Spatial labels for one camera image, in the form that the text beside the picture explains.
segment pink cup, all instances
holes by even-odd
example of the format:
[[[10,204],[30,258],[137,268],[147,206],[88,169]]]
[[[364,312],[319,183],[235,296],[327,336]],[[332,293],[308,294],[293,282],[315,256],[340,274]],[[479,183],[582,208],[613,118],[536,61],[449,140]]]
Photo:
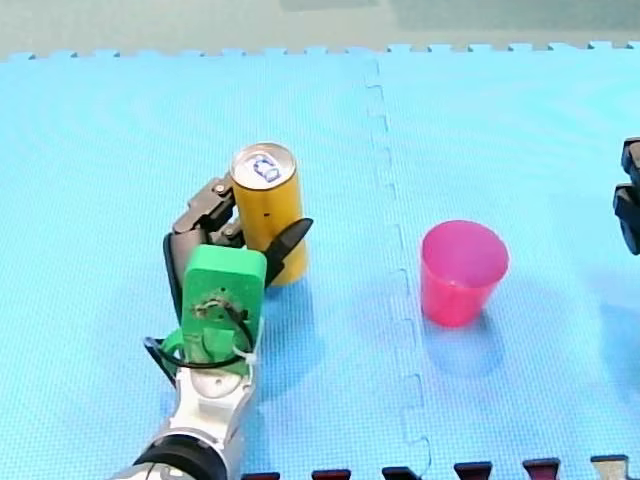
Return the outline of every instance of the pink cup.
[[[421,260],[422,312],[444,327],[471,323],[509,267],[502,240],[465,220],[430,230],[422,240]]]

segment can top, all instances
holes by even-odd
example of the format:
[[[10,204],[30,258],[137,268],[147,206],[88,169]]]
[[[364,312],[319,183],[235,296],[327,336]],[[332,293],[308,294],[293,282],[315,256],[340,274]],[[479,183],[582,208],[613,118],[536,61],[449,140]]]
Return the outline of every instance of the can top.
[[[240,150],[231,162],[231,178],[251,190],[270,190],[289,180],[296,161],[289,150],[275,143],[257,143]]]

